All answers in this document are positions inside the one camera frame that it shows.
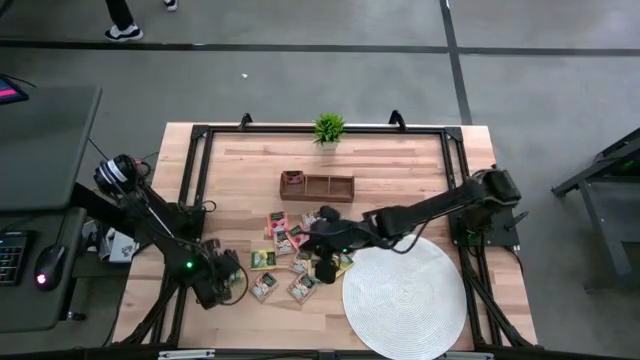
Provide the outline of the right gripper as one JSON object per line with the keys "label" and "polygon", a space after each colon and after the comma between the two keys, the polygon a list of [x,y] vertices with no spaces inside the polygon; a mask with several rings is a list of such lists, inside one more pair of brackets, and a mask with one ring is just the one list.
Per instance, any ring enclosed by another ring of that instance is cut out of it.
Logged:
{"label": "right gripper", "polygon": [[301,249],[316,252],[315,277],[320,282],[333,284],[336,281],[338,264],[334,253],[383,247],[383,239],[372,221],[340,218],[340,212],[328,205],[320,207],[319,215],[323,219],[315,221],[305,231],[308,239],[302,243]]}

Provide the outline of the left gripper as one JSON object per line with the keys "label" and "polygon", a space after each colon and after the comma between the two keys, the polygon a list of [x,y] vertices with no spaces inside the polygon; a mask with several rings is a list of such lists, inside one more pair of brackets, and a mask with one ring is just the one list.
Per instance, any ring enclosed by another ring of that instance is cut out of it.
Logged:
{"label": "left gripper", "polygon": [[221,253],[221,243],[217,238],[203,241],[202,248],[207,255],[213,256],[205,267],[204,274],[193,284],[193,288],[197,290],[197,302],[204,309],[210,309],[227,304],[231,300],[231,287],[226,285],[226,280],[232,273],[243,268],[236,252]]}

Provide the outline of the white round woven placemat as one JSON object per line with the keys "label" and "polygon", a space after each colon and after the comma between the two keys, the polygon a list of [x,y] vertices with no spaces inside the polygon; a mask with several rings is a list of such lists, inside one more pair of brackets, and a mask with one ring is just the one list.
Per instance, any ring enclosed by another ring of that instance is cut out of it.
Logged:
{"label": "white round woven placemat", "polygon": [[459,270],[435,243],[405,237],[398,254],[380,248],[354,253],[343,276],[345,315],[358,338],[391,360],[433,360],[457,342],[466,322]]}

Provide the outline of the wooden three-compartment tea box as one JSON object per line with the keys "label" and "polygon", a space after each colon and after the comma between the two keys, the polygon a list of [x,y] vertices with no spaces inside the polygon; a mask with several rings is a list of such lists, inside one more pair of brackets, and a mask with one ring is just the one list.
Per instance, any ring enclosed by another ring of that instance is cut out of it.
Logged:
{"label": "wooden three-compartment tea box", "polygon": [[303,184],[287,186],[284,183],[283,172],[279,185],[282,200],[352,203],[355,199],[355,178],[353,176],[304,173],[305,182]]}

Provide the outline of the white printed cardboard box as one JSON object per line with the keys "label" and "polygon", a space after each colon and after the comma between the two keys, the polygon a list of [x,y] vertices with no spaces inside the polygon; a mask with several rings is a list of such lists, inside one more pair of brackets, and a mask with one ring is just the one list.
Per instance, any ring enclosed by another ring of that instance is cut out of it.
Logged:
{"label": "white printed cardboard box", "polygon": [[129,236],[110,228],[99,237],[98,257],[102,262],[130,263],[140,244]]}

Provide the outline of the black desk support beam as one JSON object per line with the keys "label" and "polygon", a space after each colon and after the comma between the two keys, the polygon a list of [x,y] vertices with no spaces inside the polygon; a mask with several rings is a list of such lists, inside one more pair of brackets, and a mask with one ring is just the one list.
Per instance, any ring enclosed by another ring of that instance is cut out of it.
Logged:
{"label": "black desk support beam", "polygon": [[69,206],[83,208],[94,220],[130,238],[135,237],[135,225],[124,210],[80,183],[76,183],[73,187]]}

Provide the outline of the black computer mouse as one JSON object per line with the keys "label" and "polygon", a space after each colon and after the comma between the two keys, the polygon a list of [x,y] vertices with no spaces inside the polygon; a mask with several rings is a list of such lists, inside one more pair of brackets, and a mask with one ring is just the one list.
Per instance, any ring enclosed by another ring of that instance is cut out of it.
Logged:
{"label": "black computer mouse", "polygon": [[41,251],[34,268],[34,281],[39,290],[51,291],[59,285],[65,258],[66,249],[63,245],[54,244]]}

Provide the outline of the dark grey keyboard shelf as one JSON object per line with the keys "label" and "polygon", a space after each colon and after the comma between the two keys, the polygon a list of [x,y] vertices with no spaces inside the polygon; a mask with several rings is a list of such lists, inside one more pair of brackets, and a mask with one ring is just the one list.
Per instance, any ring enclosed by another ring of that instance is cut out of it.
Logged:
{"label": "dark grey keyboard shelf", "polygon": [[[86,211],[81,208],[0,216],[0,233],[36,233],[21,282],[0,286],[0,333],[49,330],[64,320],[75,284],[72,273],[85,219]],[[43,249],[54,244],[66,249],[62,279],[55,289],[41,291],[34,281],[36,260]]]}

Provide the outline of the backlit black keyboard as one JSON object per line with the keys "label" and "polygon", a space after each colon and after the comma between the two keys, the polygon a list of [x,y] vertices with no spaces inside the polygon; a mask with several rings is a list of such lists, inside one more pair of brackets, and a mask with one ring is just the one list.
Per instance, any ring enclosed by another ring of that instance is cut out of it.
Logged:
{"label": "backlit black keyboard", "polygon": [[17,286],[29,257],[34,231],[0,233],[0,286]]}

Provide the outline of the dark grey desk top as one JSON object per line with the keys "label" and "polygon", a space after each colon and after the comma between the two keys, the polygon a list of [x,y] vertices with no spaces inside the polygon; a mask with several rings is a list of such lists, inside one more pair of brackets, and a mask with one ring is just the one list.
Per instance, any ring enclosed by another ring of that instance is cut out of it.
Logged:
{"label": "dark grey desk top", "polygon": [[101,95],[95,86],[45,87],[0,105],[0,212],[68,206]]}

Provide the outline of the tablet with pink screen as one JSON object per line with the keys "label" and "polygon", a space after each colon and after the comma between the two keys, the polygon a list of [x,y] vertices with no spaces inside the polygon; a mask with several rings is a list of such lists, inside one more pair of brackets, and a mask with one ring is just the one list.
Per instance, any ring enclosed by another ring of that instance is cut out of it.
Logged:
{"label": "tablet with pink screen", "polygon": [[0,76],[0,105],[23,102],[29,95],[17,84],[5,76]]}

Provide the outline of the black metal side table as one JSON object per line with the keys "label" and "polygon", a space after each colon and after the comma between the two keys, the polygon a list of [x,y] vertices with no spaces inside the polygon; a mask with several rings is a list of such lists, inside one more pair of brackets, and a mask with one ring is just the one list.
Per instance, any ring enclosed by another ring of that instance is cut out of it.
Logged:
{"label": "black metal side table", "polygon": [[585,289],[640,289],[640,265],[629,246],[640,247],[640,127],[599,152],[592,164],[551,192],[578,191],[601,245],[607,271]]}

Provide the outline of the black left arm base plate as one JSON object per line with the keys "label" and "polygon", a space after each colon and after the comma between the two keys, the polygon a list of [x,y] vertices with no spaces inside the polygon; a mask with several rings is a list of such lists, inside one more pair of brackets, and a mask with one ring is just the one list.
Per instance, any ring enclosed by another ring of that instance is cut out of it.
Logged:
{"label": "black left arm base plate", "polygon": [[183,246],[196,246],[201,241],[205,210],[179,203],[147,206],[136,220],[136,230],[151,237],[151,242],[171,241]]}

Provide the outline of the silver metal bracket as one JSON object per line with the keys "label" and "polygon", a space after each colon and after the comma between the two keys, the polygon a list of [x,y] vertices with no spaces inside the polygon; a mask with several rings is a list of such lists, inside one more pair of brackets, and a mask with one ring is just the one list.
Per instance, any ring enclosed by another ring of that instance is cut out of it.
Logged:
{"label": "silver metal bracket", "polygon": [[469,352],[469,351],[448,351],[435,360],[495,360],[491,353]]}
{"label": "silver metal bracket", "polygon": [[216,357],[214,349],[180,349],[161,351],[157,360],[211,360]]}

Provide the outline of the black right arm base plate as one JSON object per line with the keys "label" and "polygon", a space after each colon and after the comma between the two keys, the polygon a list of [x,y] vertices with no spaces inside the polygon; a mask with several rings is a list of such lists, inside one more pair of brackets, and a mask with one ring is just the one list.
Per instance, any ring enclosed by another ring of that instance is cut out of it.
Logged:
{"label": "black right arm base plate", "polygon": [[463,213],[450,216],[453,221],[452,236],[457,246],[519,246],[516,226],[528,211],[514,214],[511,209],[501,210],[479,224],[473,225],[468,215]]}

